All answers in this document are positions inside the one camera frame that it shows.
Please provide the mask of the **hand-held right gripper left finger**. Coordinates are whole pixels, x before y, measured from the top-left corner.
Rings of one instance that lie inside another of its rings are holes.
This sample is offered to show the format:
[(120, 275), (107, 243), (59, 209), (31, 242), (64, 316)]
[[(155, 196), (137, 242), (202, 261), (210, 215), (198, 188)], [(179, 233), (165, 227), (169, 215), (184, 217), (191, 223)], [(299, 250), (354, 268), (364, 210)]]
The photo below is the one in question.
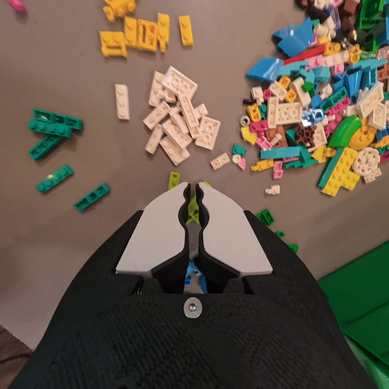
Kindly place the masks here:
[(144, 208), (116, 266), (117, 274), (151, 277), (159, 265), (166, 265), (183, 251), (187, 229), (178, 216), (187, 189), (190, 184), (182, 182)]

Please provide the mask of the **single white lego plate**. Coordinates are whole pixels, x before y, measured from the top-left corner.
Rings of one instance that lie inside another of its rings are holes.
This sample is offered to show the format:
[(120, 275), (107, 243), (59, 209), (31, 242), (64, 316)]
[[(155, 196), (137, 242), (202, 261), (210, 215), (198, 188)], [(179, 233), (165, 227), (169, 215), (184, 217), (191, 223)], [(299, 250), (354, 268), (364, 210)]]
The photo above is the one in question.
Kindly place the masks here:
[(126, 85), (115, 84), (115, 99), (118, 119), (130, 120), (129, 93)]

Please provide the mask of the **stack of green plastic bins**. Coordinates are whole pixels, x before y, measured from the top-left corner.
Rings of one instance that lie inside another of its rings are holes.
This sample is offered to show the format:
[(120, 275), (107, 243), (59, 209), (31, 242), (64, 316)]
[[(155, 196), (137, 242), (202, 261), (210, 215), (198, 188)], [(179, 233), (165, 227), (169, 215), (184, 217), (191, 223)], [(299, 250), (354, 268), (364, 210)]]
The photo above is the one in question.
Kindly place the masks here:
[(378, 388), (389, 388), (389, 242), (318, 284), (357, 360)]

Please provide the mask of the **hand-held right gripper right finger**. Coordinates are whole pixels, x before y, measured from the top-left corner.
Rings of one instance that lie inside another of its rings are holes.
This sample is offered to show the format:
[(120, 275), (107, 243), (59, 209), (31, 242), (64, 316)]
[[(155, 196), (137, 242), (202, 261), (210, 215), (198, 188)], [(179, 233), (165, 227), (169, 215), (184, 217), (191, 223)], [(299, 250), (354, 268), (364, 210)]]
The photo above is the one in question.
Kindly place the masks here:
[(203, 182), (196, 195), (202, 229), (198, 263), (206, 277), (271, 274), (273, 268), (241, 206)]

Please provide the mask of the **pile of white lego pieces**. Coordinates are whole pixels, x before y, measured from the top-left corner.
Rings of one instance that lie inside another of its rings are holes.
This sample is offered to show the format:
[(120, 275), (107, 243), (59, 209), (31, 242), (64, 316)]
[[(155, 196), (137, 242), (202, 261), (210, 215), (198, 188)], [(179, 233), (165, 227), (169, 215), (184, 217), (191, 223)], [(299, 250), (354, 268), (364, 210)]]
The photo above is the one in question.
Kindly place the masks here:
[(194, 106), (198, 85), (170, 66), (165, 73), (154, 71), (148, 105), (151, 112), (143, 120), (151, 131), (145, 152), (154, 155), (162, 148), (174, 166), (190, 157), (188, 147), (212, 151), (221, 122), (211, 118), (205, 104)]

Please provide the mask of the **pile of green lego pieces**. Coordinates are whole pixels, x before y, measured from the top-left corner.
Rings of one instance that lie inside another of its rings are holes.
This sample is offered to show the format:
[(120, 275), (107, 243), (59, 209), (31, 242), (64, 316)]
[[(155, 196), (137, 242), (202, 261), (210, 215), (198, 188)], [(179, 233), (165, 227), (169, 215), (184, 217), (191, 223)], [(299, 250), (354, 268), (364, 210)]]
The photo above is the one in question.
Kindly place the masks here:
[[(259, 219), (264, 225), (266, 226), (271, 226), (274, 222), (275, 219), (272, 216), (271, 212), (269, 209), (265, 209), (258, 214), (256, 214), (256, 218)], [(275, 231), (274, 232), (278, 238), (283, 239), (285, 237), (285, 233), (283, 231)], [(287, 246), (295, 253), (298, 253), (299, 245), (297, 244), (287, 244)]]

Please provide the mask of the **pile of blue lego pieces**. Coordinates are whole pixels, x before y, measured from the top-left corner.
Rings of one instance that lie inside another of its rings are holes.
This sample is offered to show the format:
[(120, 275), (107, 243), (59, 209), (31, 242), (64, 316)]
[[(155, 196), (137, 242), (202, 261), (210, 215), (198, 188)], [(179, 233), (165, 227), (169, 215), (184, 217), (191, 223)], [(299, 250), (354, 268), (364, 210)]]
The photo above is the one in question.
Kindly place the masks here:
[(207, 294), (205, 276), (198, 269), (194, 260), (189, 261), (184, 282), (184, 294)]

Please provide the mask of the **pile of yellow lego pieces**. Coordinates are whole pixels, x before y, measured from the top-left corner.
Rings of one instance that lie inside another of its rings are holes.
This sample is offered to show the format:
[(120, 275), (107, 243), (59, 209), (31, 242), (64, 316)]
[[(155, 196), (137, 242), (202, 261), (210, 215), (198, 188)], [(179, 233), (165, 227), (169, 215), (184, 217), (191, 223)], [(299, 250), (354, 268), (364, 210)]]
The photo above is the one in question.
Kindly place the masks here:
[(100, 31), (101, 52), (104, 57), (127, 57), (127, 49), (165, 53), (170, 41), (170, 16), (158, 13), (157, 21), (133, 17), (137, 9), (134, 0), (105, 0), (106, 19), (123, 22), (121, 31)]

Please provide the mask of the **group of teal green plates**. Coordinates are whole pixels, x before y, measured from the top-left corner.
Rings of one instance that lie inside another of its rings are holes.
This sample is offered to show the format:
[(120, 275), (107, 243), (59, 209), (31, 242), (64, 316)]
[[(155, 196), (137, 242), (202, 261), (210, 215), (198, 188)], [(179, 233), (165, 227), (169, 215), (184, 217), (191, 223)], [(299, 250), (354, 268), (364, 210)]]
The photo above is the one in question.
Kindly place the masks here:
[[(29, 121), (28, 129), (31, 132), (45, 135), (28, 151), (28, 155), (34, 161), (42, 160), (66, 139), (70, 139), (74, 131), (81, 131), (84, 128), (83, 120), (68, 115), (61, 115), (37, 108), (32, 109), (32, 114), (33, 119)], [(74, 170), (69, 165), (63, 165), (41, 180), (35, 188), (39, 193), (47, 194), (73, 175)], [(109, 186), (106, 183), (102, 183), (78, 200), (74, 204), (74, 208), (78, 212), (83, 212), (109, 192)]]

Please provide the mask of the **pile of mixed colourful lego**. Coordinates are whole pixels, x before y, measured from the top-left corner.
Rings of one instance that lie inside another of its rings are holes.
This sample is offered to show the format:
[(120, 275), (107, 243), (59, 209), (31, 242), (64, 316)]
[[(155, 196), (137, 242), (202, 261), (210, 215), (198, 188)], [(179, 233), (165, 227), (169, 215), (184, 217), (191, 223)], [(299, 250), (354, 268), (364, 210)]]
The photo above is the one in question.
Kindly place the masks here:
[(388, 161), (388, 1), (294, 1), (307, 18), (272, 35), (284, 59), (246, 73), (244, 141), (259, 147), (252, 173), (324, 168), (316, 187), (335, 197), (374, 182)]

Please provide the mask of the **single lime lego plate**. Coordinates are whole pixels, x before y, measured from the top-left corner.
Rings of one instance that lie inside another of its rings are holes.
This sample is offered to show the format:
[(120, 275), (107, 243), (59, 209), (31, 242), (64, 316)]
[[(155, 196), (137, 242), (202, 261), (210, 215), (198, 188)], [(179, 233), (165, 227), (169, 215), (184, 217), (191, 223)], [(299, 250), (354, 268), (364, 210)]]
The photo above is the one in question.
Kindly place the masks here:
[(197, 197), (194, 195), (188, 204), (188, 220), (186, 224), (195, 221), (199, 224), (199, 207), (197, 204)]

